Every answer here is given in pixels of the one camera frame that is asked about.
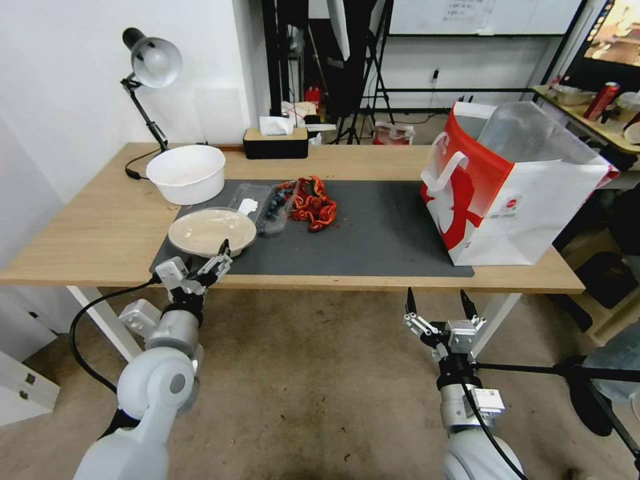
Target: lamp arm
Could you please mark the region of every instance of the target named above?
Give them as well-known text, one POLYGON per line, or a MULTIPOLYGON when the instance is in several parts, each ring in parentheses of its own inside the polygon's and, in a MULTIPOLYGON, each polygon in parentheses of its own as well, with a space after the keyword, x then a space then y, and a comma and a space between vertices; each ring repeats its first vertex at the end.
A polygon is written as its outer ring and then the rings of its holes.
POLYGON ((142 108, 142 105, 140 105, 138 98, 136 98, 135 91, 138 87, 142 86, 142 83, 134 80, 133 78, 133 74, 130 74, 127 78, 120 80, 120 84, 122 84, 125 90, 129 92, 129 96, 131 97, 133 104, 136 106, 136 108, 138 108, 138 112, 140 112, 140 115, 142 115, 142 118, 145 120, 147 128, 153 135, 153 138, 155 138, 156 142, 158 142, 158 144, 160 145, 160 150, 169 150, 169 140, 167 139, 167 136, 160 129, 160 127, 158 127, 156 122, 149 118, 147 112, 145 112, 144 108, 142 108))

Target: bag handle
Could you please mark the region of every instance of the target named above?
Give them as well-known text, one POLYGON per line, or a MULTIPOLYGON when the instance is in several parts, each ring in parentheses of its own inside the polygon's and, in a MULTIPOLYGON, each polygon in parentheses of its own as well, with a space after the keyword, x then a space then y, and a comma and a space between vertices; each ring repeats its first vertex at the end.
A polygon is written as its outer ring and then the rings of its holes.
POLYGON ((453 174, 453 171, 455 170, 455 168, 460 163, 462 163, 463 167, 466 167, 469 162, 469 159, 464 153, 462 153, 461 151, 457 151, 451 156, 451 158, 449 159, 445 167, 442 169, 440 176, 436 179, 433 176, 433 174, 430 172, 429 166, 432 165, 435 150, 437 148, 440 148, 440 145, 438 145, 438 143, 442 139, 445 140, 443 144, 444 148, 446 148, 446 146, 449 144, 449 136, 446 132, 440 133, 440 135, 438 135, 435 138, 429 150, 429 165, 426 166, 422 170, 422 173, 420 174, 420 178, 422 178, 422 181, 425 183, 425 185, 430 191, 442 190, 449 182, 449 179, 451 178, 451 175, 453 174))

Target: whiteboard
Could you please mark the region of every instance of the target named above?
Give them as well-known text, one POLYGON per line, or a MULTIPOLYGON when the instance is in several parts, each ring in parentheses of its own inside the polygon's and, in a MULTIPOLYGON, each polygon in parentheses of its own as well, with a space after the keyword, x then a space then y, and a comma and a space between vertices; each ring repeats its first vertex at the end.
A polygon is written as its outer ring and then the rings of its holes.
POLYGON ((395 0, 390 34, 558 35, 580 0, 395 0))

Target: wooden table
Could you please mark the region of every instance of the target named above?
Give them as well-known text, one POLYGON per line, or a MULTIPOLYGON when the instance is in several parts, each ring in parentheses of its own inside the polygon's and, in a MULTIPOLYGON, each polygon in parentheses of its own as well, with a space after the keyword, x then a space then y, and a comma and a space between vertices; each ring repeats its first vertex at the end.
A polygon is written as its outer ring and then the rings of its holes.
MULTIPOLYGON (((166 202, 155 186, 124 174, 124 164, 152 143, 130 143, 0 272, 0 283, 68 285, 82 305, 99 296, 96 287, 125 287, 149 279, 178 206, 166 202)), ((228 179, 282 180, 317 175, 336 180, 416 180, 428 146, 380 147, 320 145, 301 160, 247 160, 226 151, 228 179)), ((144 171, 145 161, 132 165, 144 171)), ((473 277, 341 277, 316 275, 234 275, 219 288, 238 289, 417 289, 496 292, 484 316, 488 337, 521 293, 580 293, 584 287, 554 248, 536 265, 476 267, 473 277)), ((139 348, 111 308, 89 311, 98 326, 130 360, 139 348)))
MULTIPOLYGON (((589 106, 588 103, 584 105, 560 105, 555 96, 549 92, 549 87, 547 85, 536 85, 531 89, 536 93, 536 95, 542 98, 542 100, 553 105, 564 113, 570 122, 578 126, 578 128, 583 130, 590 137, 598 140, 600 143, 612 145, 616 149, 631 155, 637 155, 640 153, 640 145, 634 145, 626 141, 622 132, 612 132, 605 128, 602 123, 584 118, 583 114, 589 106)), ((639 163, 636 162, 631 169, 640 170, 639 163)))

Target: desk lamp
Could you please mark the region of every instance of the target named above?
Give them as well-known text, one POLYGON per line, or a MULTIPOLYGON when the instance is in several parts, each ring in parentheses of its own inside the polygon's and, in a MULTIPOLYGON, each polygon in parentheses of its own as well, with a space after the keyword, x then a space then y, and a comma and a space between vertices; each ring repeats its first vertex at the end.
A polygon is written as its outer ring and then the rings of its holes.
POLYGON ((160 150, 168 150, 167 137, 156 122, 150 120, 135 91, 142 85, 151 88, 166 87, 177 78, 182 68, 182 56, 174 44, 157 37, 146 37, 136 28, 128 28, 122 34, 122 41, 131 51, 132 74, 120 83, 129 92, 131 100, 144 118, 153 138, 160 144, 160 150))

